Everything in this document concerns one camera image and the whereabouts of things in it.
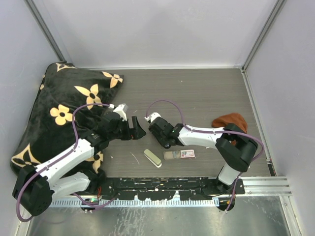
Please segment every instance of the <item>flower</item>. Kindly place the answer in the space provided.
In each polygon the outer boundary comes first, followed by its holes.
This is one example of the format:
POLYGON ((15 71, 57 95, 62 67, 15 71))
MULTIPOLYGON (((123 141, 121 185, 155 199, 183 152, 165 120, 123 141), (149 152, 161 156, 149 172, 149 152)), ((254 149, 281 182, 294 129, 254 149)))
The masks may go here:
POLYGON ((103 153, 101 153, 100 151, 94 155, 94 156, 91 156, 89 159, 87 159, 86 161, 93 161, 93 169, 95 171, 95 173, 98 174, 98 169, 100 168, 102 162, 104 160, 104 156, 103 156, 103 153))
POLYGON ((112 78, 111 81, 110 81, 110 88, 115 87, 116 84, 118 83, 118 81, 121 82, 121 83, 123 82, 123 79, 120 78, 119 75, 116 75, 116 74, 111 75, 111 74, 109 74, 107 72, 104 72, 104 71, 103 71, 103 75, 105 75, 106 77, 112 78))
POLYGON ((33 157, 30 144, 28 144, 27 147, 19 154, 13 156, 11 161, 19 167, 25 167, 26 165, 37 166, 40 164, 40 162, 33 157))
POLYGON ((59 104, 58 109, 53 107, 50 110, 50 115, 56 117, 55 122, 57 125, 64 125, 66 121, 72 121, 72 114, 69 111, 68 107, 59 104))
MULTIPOLYGON (((100 98, 97 96, 98 94, 98 84, 92 85, 90 90, 80 87, 80 86, 74 86, 80 93, 82 93, 84 96, 87 97, 87 104, 92 103, 102 103, 100 98)), ((88 109, 90 110, 93 107, 93 105, 88 106, 88 109)))
POLYGON ((56 63, 56 65, 57 65, 57 72, 62 70, 62 69, 66 69, 66 68, 76 69, 76 67, 74 67, 74 66, 68 66, 68 65, 65 65, 65 64, 56 63))

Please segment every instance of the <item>black blanket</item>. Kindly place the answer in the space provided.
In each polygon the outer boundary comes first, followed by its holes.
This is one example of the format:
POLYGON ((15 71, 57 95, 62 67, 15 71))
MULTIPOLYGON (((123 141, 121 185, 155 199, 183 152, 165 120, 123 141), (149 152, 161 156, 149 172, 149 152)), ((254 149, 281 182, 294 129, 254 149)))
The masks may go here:
MULTIPOLYGON (((36 166, 61 153, 75 142, 71 125, 73 111, 84 104, 111 103, 123 76, 74 67, 71 63, 48 66, 39 88, 29 123, 11 158, 18 174, 25 165, 36 166)), ((106 107, 87 106, 79 110, 75 123, 79 135, 95 127, 106 107)), ((99 152, 68 174, 89 169, 98 174, 103 162, 99 152)))

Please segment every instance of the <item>brown cloth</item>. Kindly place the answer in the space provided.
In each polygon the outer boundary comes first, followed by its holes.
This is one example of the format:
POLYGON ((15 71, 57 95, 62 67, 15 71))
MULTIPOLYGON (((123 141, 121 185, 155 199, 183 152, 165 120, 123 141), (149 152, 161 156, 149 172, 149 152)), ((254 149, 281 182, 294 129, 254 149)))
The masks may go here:
POLYGON ((225 127, 229 123, 234 123, 240 127, 245 133, 247 133, 247 122, 244 117, 239 113, 231 113, 221 117, 218 117, 212 121, 212 127, 219 128, 225 127))

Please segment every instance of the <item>white panel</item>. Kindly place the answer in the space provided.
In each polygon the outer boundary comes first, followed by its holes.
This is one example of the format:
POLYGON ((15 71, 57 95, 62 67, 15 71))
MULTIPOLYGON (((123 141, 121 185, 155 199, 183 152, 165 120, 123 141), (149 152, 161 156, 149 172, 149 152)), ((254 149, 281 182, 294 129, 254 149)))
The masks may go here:
POLYGON ((232 67, 244 64, 276 0, 34 2, 79 67, 232 67))
POLYGON ((0 7, 0 227, 10 236, 17 228, 10 169, 46 67, 57 57, 22 0, 1 1, 0 7))
POLYGON ((272 160, 315 235, 315 1, 287 1, 248 68, 272 160))

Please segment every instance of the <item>gray tabletop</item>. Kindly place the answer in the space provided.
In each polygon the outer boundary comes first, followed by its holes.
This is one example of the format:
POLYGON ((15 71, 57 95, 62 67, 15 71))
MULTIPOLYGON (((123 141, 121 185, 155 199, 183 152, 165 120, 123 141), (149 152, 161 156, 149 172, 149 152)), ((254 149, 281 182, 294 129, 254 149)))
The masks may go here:
MULTIPOLYGON (((205 147, 171 147, 168 150, 194 149, 195 159, 164 160, 163 149, 148 131, 144 120, 147 107, 158 99, 176 102, 186 123, 211 127, 215 118, 240 113, 248 123, 248 133, 259 137, 242 74, 239 69, 160 69, 107 70, 125 75, 114 104, 126 103, 128 117, 138 116, 147 135, 140 140, 112 141, 104 150, 102 169, 109 177, 215 177, 224 165, 217 150, 205 147), (143 154, 149 149, 162 160, 155 167, 143 154)), ((181 123, 179 112, 171 104, 155 104, 150 112, 159 112, 173 125, 181 123)), ((265 155, 251 164, 243 176, 269 176, 265 155)))

